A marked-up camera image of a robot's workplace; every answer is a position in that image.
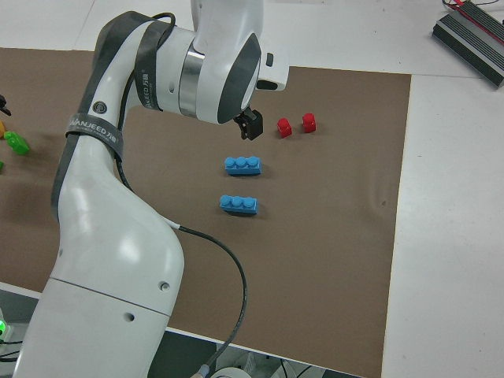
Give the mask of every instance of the velcro strap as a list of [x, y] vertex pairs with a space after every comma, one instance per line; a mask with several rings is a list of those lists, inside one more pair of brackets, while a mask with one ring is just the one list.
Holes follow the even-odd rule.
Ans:
[[123, 135], [110, 122], [86, 113], [74, 114], [66, 129], [68, 134], [85, 134], [104, 142], [116, 154], [116, 159], [123, 160]]
[[160, 110], [156, 95], [156, 59], [158, 49], [173, 29], [172, 24], [155, 21], [143, 33], [135, 59], [135, 84], [140, 102], [148, 109]]

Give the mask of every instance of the blue block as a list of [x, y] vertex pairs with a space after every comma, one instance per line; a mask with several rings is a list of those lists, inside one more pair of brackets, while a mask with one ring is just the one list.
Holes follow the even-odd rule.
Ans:
[[259, 203], [256, 198], [239, 196], [232, 197], [231, 195], [223, 195], [220, 197], [220, 208], [224, 211], [257, 214], [258, 207]]
[[258, 175], [261, 173], [261, 159], [259, 157], [238, 158], [227, 157], [224, 160], [226, 172], [230, 175]]

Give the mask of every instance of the green block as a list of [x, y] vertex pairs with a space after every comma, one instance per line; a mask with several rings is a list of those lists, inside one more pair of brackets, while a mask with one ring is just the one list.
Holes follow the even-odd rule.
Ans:
[[19, 134], [16, 132], [6, 132], [3, 137], [7, 140], [7, 144], [18, 155], [26, 155], [30, 147]]

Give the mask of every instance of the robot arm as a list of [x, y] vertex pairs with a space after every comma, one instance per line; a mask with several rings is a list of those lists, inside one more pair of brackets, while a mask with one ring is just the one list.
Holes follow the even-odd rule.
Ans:
[[[146, 376], [183, 254], [165, 219], [114, 176], [127, 111], [144, 105], [215, 124], [235, 118], [249, 139], [261, 120], [248, 105], [263, 64], [262, 1], [192, 6], [196, 31], [128, 12], [98, 37], [51, 197], [60, 248], [15, 378]], [[286, 73], [277, 79], [282, 89], [287, 69], [277, 71]]]

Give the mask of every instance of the screw hole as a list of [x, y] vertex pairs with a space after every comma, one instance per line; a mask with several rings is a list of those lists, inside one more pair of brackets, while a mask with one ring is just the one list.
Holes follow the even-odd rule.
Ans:
[[125, 313], [124, 314], [124, 319], [129, 323], [132, 322], [135, 319], [135, 315], [132, 313]]
[[160, 289], [161, 291], [167, 291], [167, 290], [169, 290], [169, 288], [170, 288], [170, 284], [169, 284], [168, 282], [161, 281], [161, 282], [159, 283], [159, 289]]

